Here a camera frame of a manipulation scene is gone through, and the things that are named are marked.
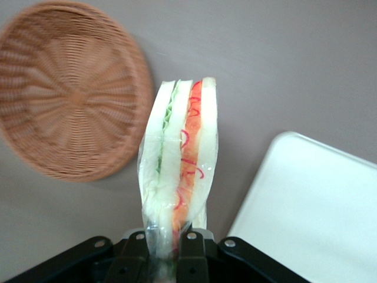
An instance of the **wrapped sandwich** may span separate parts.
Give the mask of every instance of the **wrapped sandwich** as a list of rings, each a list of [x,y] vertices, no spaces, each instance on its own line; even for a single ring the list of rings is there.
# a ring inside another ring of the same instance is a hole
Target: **wrapped sandwich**
[[[163,82],[139,151],[138,179],[150,255],[177,255],[190,225],[206,228],[206,200],[217,160],[214,78]]]

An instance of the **woven basket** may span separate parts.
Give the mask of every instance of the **woven basket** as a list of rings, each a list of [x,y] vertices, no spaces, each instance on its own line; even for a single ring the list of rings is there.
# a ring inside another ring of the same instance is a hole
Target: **woven basket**
[[[0,125],[28,164],[88,182],[136,154],[153,102],[150,73],[133,39],[77,2],[26,9],[0,38]]]

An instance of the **table surface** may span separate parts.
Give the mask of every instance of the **table surface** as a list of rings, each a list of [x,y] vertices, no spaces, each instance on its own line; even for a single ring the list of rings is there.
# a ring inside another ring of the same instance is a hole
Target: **table surface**
[[[35,0],[0,1],[0,26]],[[155,90],[217,79],[219,158],[208,228],[226,235],[279,133],[377,163],[377,2],[83,1],[138,41]],[[91,183],[52,180],[0,140],[0,281],[94,235],[142,226],[136,160]]]

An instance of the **carrot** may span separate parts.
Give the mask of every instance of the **carrot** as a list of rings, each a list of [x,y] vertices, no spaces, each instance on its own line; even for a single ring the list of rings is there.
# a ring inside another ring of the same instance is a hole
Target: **carrot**
[[[195,83],[188,100],[187,118],[182,132],[186,141],[181,147],[180,182],[177,188],[177,204],[173,211],[174,245],[177,246],[179,231],[184,226],[189,213],[193,195],[195,173],[198,170],[201,179],[204,173],[197,167],[199,152],[199,131],[201,127],[201,81]]]

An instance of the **basket rim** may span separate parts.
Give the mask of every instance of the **basket rim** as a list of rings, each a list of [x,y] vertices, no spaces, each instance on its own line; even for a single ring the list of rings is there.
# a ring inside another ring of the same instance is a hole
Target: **basket rim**
[[[122,145],[119,145],[118,149],[123,149],[121,152],[117,152],[114,156],[114,160],[117,162],[113,162],[112,166],[108,166],[110,168],[107,169],[98,169],[97,167],[87,173],[80,173],[80,174],[66,174],[61,173],[59,171],[51,170],[44,166],[41,166],[37,162],[33,162],[27,153],[24,150],[21,150],[16,143],[14,142],[11,135],[8,133],[4,126],[4,122],[0,119],[0,133],[3,136],[3,140],[7,144],[8,147],[12,149],[12,151],[26,164],[31,166],[37,172],[42,173],[43,175],[47,175],[49,177],[53,177],[54,179],[59,180],[66,180],[70,182],[90,182],[93,180],[101,179],[107,177],[117,171],[119,171],[122,167],[124,167],[129,161],[131,161],[135,155],[137,154],[137,149],[139,147],[140,141],[143,137],[145,126],[147,124],[147,120],[149,117],[149,113],[151,110],[151,106],[153,103],[153,84],[151,81],[151,74],[150,70],[147,66],[147,62],[145,56],[138,46],[137,42],[132,38],[132,36],[115,20],[110,18],[107,14],[103,11],[95,8],[89,4],[85,4],[82,2],[74,2],[68,0],[62,1],[46,1],[35,4],[33,6],[26,7],[20,13],[15,15],[10,21],[5,25],[3,31],[0,33],[0,50],[6,39],[12,34],[15,30],[17,23],[22,22],[26,17],[37,14],[44,11],[67,11],[73,12],[79,15],[84,15],[85,17],[89,17],[90,20],[98,21],[104,28],[111,31],[113,34],[112,36],[116,37],[114,33],[116,32],[117,36],[122,36],[122,42],[127,43],[129,47],[134,51],[134,53],[129,52],[128,61],[131,66],[127,66],[130,69],[131,75],[133,76],[134,85],[137,86],[137,89],[140,89],[145,94],[142,98],[137,97],[137,103],[142,102],[141,108],[145,108],[147,111],[145,113],[138,113],[137,121],[133,121],[135,125],[129,128],[129,133],[122,139]],[[124,51],[127,51],[129,47],[124,46]],[[142,73],[143,78],[137,76],[137,73]],[[135,141],[135,145],[133,145],[132,152],[130,152],[130,145],[128,144],[131,140]]]

